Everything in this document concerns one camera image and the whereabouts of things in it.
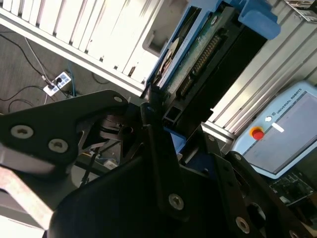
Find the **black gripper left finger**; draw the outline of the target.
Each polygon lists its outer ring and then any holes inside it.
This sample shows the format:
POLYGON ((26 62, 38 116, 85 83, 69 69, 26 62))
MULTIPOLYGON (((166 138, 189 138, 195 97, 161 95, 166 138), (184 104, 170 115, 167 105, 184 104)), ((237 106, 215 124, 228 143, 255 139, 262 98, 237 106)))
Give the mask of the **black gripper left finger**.
POLYGON ((189 219, 187 194, 172 137, 163 127, 160 90, 135 106, 104 90, 0 118, 0 189, 37 222, 51 222, 59 204, 79 189, 70 179, 79 154, 107 139, 122 143, 123 166, 144 159, 161 212, 189 219))

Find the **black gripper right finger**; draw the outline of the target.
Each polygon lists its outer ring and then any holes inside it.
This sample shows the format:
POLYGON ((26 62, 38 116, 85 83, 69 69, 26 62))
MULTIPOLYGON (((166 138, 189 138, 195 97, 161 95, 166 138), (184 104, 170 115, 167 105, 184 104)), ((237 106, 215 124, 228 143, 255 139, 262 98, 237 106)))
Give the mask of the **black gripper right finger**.
POLYGON ((312 237, 242 155, 222 157, 216 140, 204 131, 201 160, 201 237, 312 237))

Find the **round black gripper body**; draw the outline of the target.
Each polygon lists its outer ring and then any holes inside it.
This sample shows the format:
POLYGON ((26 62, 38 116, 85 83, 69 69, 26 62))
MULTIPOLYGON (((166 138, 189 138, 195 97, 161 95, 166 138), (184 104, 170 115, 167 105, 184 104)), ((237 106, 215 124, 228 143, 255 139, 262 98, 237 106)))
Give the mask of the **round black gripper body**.
POLYGON ((189 219, 175 220, 157 206, 147 162, 137 158, 69 194, 55 211, 50 238, 236 238, 217 184, 181 168, 189 219))

